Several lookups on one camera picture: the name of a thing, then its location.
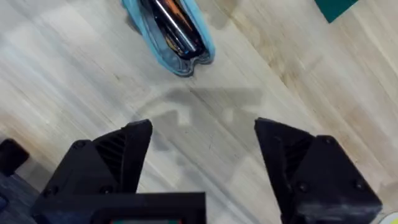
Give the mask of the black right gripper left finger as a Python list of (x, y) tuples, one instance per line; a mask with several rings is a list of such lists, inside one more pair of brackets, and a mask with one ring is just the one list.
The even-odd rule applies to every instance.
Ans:
[(153, 126), (144, 119), (94, 140), (77, 140), (35, 201), (36, 215), (79, 196), (136, 193)]

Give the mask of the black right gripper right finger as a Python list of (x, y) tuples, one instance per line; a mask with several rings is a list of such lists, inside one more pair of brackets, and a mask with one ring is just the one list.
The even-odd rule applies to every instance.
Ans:
[(382, 202), (333, 136), (255, 120), (282, 223), (371, 223)]

